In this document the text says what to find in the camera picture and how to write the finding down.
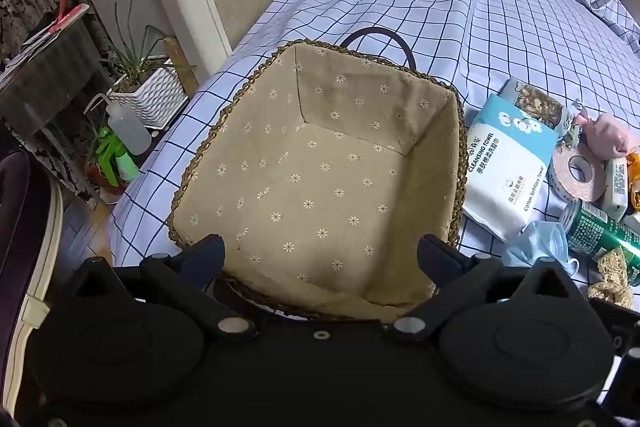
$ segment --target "pink cloth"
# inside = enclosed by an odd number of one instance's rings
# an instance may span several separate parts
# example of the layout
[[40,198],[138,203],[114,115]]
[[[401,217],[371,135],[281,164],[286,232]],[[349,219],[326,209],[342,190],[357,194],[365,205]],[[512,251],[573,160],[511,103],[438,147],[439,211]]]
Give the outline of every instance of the pink cloth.
[[638,138],[625,128],[613,115],[601,114],[597,120],[589,120],[584,112],[575,117],[582,127],[589,149],[601,160],[628,156],[638,147]]

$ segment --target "white planter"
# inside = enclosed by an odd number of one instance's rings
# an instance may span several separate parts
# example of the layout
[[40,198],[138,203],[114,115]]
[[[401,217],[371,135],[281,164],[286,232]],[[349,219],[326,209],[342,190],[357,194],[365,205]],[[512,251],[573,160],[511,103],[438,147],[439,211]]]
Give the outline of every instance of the white planter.
[[[165,64],[171,63],[170,58],[165,61]],[[123,80],[124,75],[107,92],[107,97],[129,105],[142,125],[151,129],[164,129],[188,101],[173,69],[156,70],[135,92],[114,92]]]

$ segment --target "tape roll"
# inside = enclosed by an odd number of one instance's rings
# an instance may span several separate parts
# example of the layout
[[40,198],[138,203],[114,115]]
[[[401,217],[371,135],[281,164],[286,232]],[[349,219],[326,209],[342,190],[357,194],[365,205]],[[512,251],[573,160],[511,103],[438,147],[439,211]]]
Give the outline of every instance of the tape roll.
[[[574,177],[571,167],[582,171],[583,182]],[[556,147],[549,172],[554,190],[567,203],[574,200],[591,203],[604,192],[605,177],[602,161],[583,142],[580,142],[575,150],[562,146]]]

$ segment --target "cylindrical canister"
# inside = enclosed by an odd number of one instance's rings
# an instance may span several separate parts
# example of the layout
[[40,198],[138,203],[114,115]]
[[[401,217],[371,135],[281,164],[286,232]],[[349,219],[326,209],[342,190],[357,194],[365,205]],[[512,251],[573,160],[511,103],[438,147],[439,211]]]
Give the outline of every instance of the cylindrical canister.
[[560,223],[569,250],[598,259],[614,248],[625,254],[626,275],[631,286],[640,285],[640,235],[582,200],[569,203]]

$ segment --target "brown handle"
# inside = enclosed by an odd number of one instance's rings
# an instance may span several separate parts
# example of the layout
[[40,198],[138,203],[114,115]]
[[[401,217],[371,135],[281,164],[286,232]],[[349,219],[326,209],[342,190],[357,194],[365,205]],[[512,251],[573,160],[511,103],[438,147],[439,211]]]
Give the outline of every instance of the brown handle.
[[346,39],[342,41],[342,43],[340,44],[340,47],[347,48],[349,44],[351,44],[355,39],[358,39],[370,33],[380,33],[395,40],[400,45],[400,47],[404,51],[404,54],[406,55],[406,60],[409,63],[409,69],[412,70],[414,73],[418,72],[417,68],[415,67],[415,57],[409,45],[406,42],[404,42],[404,39],[400,35],[398,35],[394,31],[391,31],[388,28],[382,28],[380,26],[370,26],[369,28],[362,28],[360,30],[354,31],[351,35],[349,35]]

